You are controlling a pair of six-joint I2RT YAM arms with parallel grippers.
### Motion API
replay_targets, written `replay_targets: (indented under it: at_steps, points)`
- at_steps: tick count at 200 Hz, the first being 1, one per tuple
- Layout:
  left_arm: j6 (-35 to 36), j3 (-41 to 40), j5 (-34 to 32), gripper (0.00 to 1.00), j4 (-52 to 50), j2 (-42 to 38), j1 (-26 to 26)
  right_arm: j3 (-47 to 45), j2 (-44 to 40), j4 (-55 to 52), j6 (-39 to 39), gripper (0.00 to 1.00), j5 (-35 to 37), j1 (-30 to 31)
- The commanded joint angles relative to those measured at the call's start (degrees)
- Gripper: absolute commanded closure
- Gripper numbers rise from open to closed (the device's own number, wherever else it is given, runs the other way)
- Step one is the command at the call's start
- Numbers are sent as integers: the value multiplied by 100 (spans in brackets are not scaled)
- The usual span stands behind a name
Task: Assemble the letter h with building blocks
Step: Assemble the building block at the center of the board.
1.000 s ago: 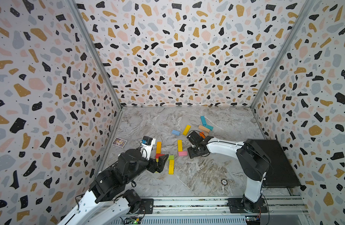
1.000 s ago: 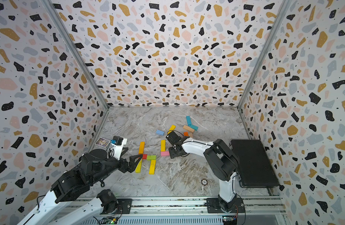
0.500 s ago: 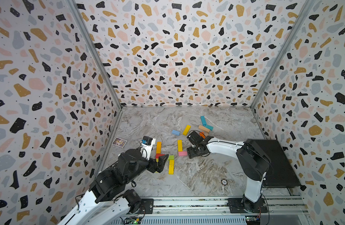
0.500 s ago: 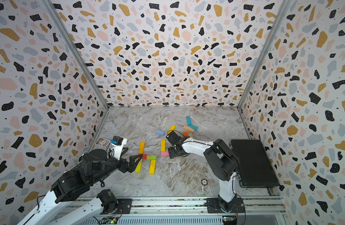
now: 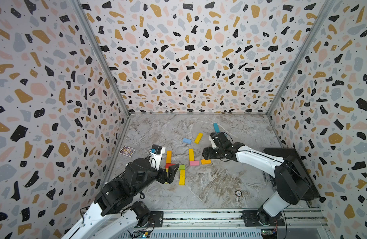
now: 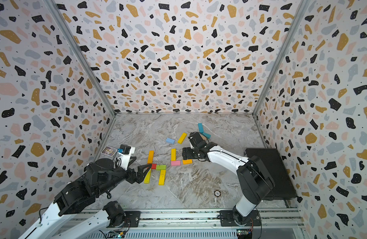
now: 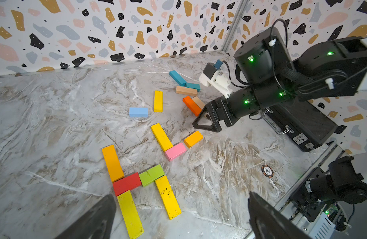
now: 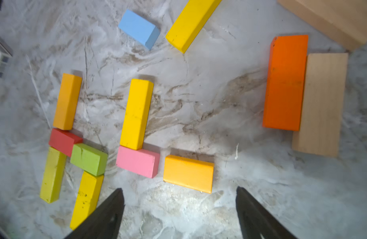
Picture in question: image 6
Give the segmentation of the amber block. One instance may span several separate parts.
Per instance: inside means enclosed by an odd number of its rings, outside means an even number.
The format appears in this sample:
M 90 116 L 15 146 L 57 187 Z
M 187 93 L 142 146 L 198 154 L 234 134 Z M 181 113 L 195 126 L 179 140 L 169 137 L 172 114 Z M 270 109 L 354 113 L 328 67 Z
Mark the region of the amber block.
M 192 164 L 192 159 L 182 160 L 183 164 Z

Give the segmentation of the yellow long block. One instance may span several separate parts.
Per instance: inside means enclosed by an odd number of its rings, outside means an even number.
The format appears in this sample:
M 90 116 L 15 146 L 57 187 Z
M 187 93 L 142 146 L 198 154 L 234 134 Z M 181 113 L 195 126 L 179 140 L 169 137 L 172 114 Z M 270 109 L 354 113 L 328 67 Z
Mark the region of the yellow long block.
M 178 139 L 178 143 L 179 144 L 182 144 L 183 143 L 183 141 L 185 140 L 185 138 L 186 138 L 186 136 L 187 136 L 187 133 L 183 133 L 181 136 L 180 136 L 180 138 Z

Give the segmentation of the pink block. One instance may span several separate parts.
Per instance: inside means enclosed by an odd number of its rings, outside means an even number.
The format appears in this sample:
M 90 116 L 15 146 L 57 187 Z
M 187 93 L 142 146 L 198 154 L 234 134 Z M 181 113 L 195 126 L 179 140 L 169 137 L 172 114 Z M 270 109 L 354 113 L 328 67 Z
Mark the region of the pink block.
M 171 161 L 170 165 L 171 166 L 181 166 L 181 161 Z

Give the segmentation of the lime green block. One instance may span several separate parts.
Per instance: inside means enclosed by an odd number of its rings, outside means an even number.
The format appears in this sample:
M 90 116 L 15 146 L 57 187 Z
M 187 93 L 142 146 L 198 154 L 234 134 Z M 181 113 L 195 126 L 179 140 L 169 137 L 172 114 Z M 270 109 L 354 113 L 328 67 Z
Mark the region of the lime green block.
M 157 165 L 156 170 L 166 170 L 166 165 Z

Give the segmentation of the orange-yellow long block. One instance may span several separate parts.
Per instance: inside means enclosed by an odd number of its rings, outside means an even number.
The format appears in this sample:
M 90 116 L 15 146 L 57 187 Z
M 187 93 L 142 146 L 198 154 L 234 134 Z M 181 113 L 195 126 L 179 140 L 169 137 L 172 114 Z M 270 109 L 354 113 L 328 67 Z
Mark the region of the orange-yellow long block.
M 154 157 L 154 151 L 151 150 L 151 151 L 149 151 L 149 154 L 148 154 L 147 164 L 152 164 L 153 163 L 153 157 Z

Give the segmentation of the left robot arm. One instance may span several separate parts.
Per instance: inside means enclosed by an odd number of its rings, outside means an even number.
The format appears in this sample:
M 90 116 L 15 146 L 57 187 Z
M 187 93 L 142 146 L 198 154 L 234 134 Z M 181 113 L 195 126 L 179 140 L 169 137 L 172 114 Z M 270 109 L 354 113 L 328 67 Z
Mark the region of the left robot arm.
M 111 228 L 111 233 L 125 236 L 139 224 L 139 211 L 125 212 L 117 201 L 110 201 L 103 209 L 72 228 L 60 232 L 71 219 L 93 204 L 102 194 L 111 198 L 111 191 L 121 182 L 142 183 L 152 165 L 138 166 L 137 170 L 116 167 L 108 158 L 86 166 L 84 174 L 67 184 L 54 201 L 39 211 L 39 219 L 21 235 L 22 239 L 84 239 L 94 232 Z

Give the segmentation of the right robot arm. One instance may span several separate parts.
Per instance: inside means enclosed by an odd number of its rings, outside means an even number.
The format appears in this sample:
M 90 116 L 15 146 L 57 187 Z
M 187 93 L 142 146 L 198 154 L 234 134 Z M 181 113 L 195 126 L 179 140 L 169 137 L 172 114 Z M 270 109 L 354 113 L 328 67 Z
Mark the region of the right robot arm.
M 235 223 L 244 226 L 256 206 L 269 193 L 274 193 L 275 181 L 259 157 L 234 154 L 203 137 L 200 132 L 190 133 L 190 147 L 182 149 L 182 158 L 215 163 L 237 175 L 243 196 L 232 212 Z

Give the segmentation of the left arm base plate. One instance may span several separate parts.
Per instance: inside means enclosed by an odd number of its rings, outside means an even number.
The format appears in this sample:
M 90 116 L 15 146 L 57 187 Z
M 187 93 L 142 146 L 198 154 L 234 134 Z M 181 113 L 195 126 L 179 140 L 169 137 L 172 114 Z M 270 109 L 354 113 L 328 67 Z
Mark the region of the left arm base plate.
M 137 228 L 140 218 L 141 211 L 125 211 L 115 215 L 109 225 L 114 228 Z

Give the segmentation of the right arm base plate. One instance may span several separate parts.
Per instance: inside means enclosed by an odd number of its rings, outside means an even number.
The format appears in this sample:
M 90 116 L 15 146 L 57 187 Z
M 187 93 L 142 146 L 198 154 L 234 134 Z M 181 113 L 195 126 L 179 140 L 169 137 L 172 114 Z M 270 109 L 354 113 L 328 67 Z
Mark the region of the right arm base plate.
M 261 216 L 257 210 L 252 210 L 248 216 L 242 216 L 237 211 L 221 210 L 217 219 L 222 227 L 251 227 L 261 226 Z

